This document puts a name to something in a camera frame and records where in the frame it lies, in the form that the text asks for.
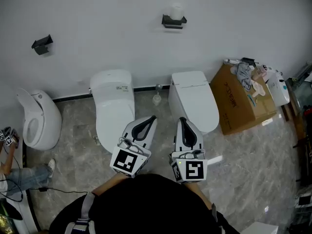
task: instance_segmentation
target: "toilet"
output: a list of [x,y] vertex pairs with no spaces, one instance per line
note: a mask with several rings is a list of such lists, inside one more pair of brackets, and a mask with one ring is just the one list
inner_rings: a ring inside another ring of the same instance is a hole
[[185,117],[205,135],[219,124],[219,111],[202,71],[172,74],[169,107],[175,122]]
[[110,153],[125,127],[135,120],[135,99],[129,71],[102,71],[91,78],[91,93],[97,111],[97,137]]
[[25,123],[23,140],[25,144],[36,150],[52,149],[59,140],[62,117],[51,98],[41,90],[29,94],[18,88],[16,95],[24,107]]

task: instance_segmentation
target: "person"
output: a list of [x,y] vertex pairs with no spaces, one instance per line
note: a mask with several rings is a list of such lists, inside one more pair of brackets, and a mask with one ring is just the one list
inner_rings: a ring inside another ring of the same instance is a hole
[[[238,234],[222,214],[218,223],[212,214],[212,204],[197,183],[178,184],[156,174],[129,178],[116,174],[92,191],[94,202],[89,218],[96,233],[123,231],[156,232],[164,230],[202,230],[207,233]],[[49,234],[63,234],[71,222],[81,216],[86,196],[66,206],[54,219]]]
[[[11,136],[12,143],[9,146],[5,163],[0,162],[0,197],[8,197],[20,191],[41,187],[47,183],[48,178],[52,178],[56,168],[55,160],[51,159],[48,164],[33,168],[12,169],[14,152],[18,147],[20,138],[14,129],[8,135]],[[3,145],[4,141],[0,141],[0,153]]]

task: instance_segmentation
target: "toilet paper holder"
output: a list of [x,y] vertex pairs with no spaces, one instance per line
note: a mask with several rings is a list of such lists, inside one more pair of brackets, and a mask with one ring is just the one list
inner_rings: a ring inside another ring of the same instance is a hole
[[173,20],[168,15],[162,15],[161,24],[164,25],[166,29],[183,29],[183,23],[187,23],[185,17],[183,17],[181,20]]
[[32,49],[35,49],[35,52],[38,54],[38,55],[42,55],[42,54],[45,54],[45,53],[48,53],[49,50],[48,48],[46,47],[46,45],[52,43],[53,40],[51,38],[50,35],[48,35],[47,37],[45,38],[42,38],[40,40],[36,40],[33,45],[31,46]]

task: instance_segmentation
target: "wall baseboard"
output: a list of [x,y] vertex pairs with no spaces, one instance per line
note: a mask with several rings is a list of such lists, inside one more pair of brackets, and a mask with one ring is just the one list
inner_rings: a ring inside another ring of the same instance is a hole
[[[169,89],[170,85],[164,85],[162,87],[162,90]],[[134,88],[133,91],[136,92],[146,92],[146,91],[153,91],[156,90],[156,87],[143,87],[143,88]],[[86,99],[86,98],[91,98],[93,97],[92,94],[85,94],[85,95],[79,95],[79,96],[69,96],[69,97],[64,97],[64,98],[58,98],[54,99],[54,103],[58,102],[64,102],[64,101],[70,101],[70,100],[75,100],[75,99]]]

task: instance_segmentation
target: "cardboard box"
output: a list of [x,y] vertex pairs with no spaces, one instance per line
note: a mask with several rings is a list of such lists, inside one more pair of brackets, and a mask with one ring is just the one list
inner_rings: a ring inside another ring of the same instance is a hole
[[230,68],[230,65],[222,65],[210,83],[224,135],[242,132],[276,114],[274,101],[263,78],[256,81],[262,85],[266,94],[253,98],[254,88],[247,92]]

